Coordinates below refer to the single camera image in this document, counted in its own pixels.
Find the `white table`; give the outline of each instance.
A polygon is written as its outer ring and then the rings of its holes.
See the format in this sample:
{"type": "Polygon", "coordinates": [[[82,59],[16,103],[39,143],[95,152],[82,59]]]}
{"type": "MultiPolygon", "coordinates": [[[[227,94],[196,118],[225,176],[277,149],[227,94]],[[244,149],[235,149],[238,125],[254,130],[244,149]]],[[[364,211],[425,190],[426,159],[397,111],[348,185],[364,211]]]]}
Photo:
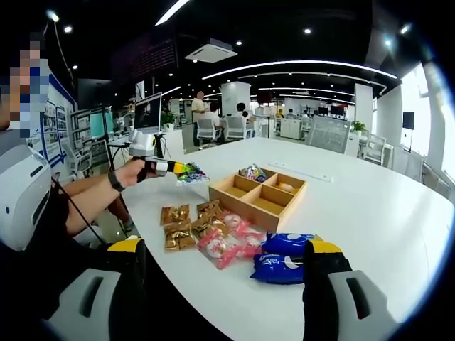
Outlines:
{"type": "MultiPolygon", "coordinates": [[[[388,310],[399,322],[418,305],[449,239],[454,206],[448,200],[399,173],[357,158],[262,138],[185,158],[195,161],[211,180],[253,162],[308,180],[300,207],[284,231],[317,233],[342,248],[353,269],[364,271],[385,293],[388,310]]],[[[256,282],[249,279],[253,266],[248,262],[219,271],[195,249],[164,251],[161,208],[190,203],[195,219],[196,204],[207,195],[204,185],[176,187],[173,174],[124,191],[134,223],[159,266],[217,329],[236,341],[301,341],[303,285],[256,282]]]]}

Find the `potted plant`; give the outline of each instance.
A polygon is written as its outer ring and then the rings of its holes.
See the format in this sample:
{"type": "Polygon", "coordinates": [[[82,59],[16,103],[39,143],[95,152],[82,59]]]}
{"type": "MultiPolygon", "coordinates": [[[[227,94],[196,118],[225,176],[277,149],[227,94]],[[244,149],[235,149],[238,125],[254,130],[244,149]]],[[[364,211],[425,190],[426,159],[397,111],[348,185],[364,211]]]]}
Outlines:
{"type": "Polygon", "coordinates": [[[176,121],[176,115],[172,112],[164,112],[161,114],[161,124],[163,124],[164,131],[173,131],[173,125],[176,121]]]}
{"type": "Polygon", "coordinates": [[[366,129],[366,126],[364,123],[360,121],[354,121],[353,122],[353,131],[355,131],[359,136],[362,134],[362,131],[366,129]]]}

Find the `chair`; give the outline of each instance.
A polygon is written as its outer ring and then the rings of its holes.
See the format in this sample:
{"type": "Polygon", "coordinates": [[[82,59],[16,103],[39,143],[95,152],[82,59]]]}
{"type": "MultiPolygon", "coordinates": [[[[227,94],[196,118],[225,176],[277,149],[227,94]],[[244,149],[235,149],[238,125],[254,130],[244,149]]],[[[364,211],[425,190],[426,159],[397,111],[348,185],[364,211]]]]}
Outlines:
{"type": "Polygon", "coordinates": [[[227,139],[248,139],[252,137],[253,129],[248,129],[246,120],[242,117],[228,117],[226,119],[227,139]]]}
{"type": "Polygon", "coordinates": [[[202,140],[209,140],[210,142],[205,147],[210,147],[210,143],[216,141],[221,137],[222,130],[216,129],[211,119],[199,119],[196,121],[198,125],[197,138],[202,143],[202,140]]]}
{"type": "Polygon", "coordinates": [[[362,150],[363,160],[378,163],[381,166],[384,163],[385,138],[369,134],[367,146],[362,150]]]}
{"type": "Polygon", "coordinates": [[[348,121],[315,116],[305,144],[344,154],[348,145],[349,130],[348,121]]]}
{"type": "Polygon", "coordinates": [[[87,151],[84,154],[74,150],[67,144],[62,143],[62,148],[66,152],[68,157],[69,167],[72,174],[78,174],[79,172],[85,172],[92,167],[92,152],[87,151]]]}

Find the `gold snack package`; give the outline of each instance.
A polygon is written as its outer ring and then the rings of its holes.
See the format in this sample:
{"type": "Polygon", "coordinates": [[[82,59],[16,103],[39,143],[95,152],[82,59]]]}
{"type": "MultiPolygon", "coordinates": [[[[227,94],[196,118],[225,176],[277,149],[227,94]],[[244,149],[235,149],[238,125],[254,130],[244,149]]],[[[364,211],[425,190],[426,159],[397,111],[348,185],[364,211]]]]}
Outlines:
{"type": "Polygon", "coordinates": [[[189,214],[189,204],[180,207],[163,207],[161,209],[161,225],[170,224],[172,222],[182,222],[188,219],[189,214]]]}
{"type": "Polygon", "coordinates": [[[189,219],[165,226],[164,234],[166,235],[164,247],[168,250],[178,251],[196,244],[191,237],[191,221],[189,219]]]}
{"type": "Polygon", "coordinates": [[[201,240],[214,229],[220,231],[223,236],[227,236],[230,231],[218,215],[213,212],[202,213],[202,217],[191,223],[191,234],[197,240],[201,240]]]}
{"type": "Polygon", "coordinates": [[[223,213],[223,211],[220,209],[219,200],[204,202],[203,204],[197,205],[197,208],[198,208],[198,218],[201,218],[203,213],[209,213],[209,212],[214,212],[215,214],[223,213]]]}

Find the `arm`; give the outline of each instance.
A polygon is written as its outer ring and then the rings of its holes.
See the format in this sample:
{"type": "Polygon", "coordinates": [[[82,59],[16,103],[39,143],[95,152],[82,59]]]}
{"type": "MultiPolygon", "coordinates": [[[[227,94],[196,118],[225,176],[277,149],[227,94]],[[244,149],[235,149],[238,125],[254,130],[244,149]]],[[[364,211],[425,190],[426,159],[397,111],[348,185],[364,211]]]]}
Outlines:
{"type": "MultiPolygon", "coordinates": [[[[144,166],[145,162],[143,160],[130,161],[116,170],[115,175],[124,188],[133,186],[137,183],[137,174],[144,166]]],[[[98,183],[78,193],[71,199],[85,219],[91,222],[118,196],[119,192],[112,188],[107,176],[103,176],[99,178],[98,183]]],[[[68,234],[75,235],[84,230],[86,224],[74,205],[71,202],[68,205],[69,213],[66,219],[66,229],[68,234]]]]}

